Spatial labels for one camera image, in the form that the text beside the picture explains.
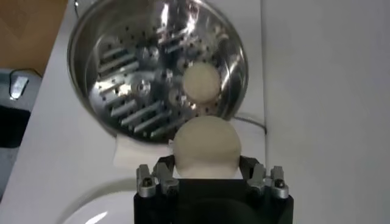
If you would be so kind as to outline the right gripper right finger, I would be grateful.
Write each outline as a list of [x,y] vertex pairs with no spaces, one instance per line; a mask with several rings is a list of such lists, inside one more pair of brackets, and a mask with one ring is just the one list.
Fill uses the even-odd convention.
[[267,175],[265,166],[256,158],[240,156],[239,169],[247,184],[255,188],[260,195],[269,189],[274,198],[289,197],[289,186],[285,182],[282,166],[274,166],[270,175]]

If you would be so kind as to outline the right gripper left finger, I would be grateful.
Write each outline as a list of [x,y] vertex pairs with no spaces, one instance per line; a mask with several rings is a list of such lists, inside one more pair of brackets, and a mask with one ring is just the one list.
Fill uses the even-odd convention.
[[150,198],[158,192],[163,195],[175,194],[179,190],[179,180],[173,177],[175,158],[173,156],[160,157],[149,171],[147,164],[141,164],[136,169],[137,193],[142,198]]

